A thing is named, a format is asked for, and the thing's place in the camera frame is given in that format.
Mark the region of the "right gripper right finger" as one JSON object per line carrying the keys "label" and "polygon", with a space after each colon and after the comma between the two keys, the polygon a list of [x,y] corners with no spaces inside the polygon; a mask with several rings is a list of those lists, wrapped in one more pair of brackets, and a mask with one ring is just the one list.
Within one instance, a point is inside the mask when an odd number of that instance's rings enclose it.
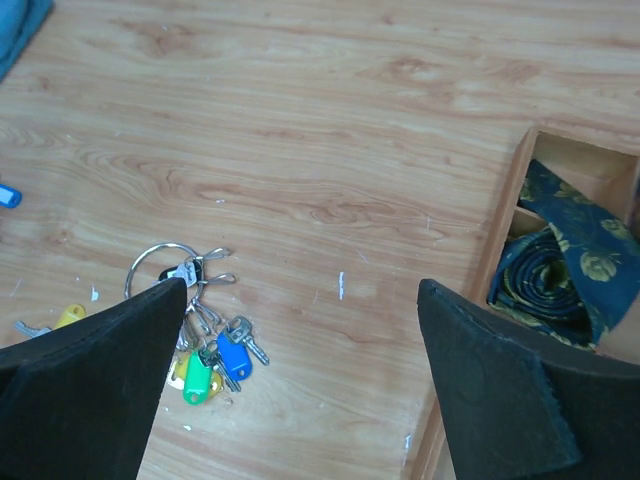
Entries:
{"label": "right gripper right finger", "polygon": [[432,279],[419,325],[460,479],[635,479],[639,369],[494,315]]}

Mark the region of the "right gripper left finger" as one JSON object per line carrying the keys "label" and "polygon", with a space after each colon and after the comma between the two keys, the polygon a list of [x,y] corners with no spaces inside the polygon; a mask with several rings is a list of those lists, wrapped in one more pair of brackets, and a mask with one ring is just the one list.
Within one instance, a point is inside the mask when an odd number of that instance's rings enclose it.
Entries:
{"label": "right gripper left finger", "polygon": [[181,279],[1,351],[4,479],[134,479],[187,302]]}

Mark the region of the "white tag key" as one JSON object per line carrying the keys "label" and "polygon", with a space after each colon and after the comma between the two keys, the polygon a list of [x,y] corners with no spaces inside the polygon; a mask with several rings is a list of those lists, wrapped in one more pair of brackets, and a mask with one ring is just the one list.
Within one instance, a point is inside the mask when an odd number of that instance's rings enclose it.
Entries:
{"label": "white tag key", "polygon": [[196,260],[187,260],[177,266],[162,271],[156,282],[162,282],[171,278],[180,278],[188,288],[191,288],[203,279],[203,267]]}

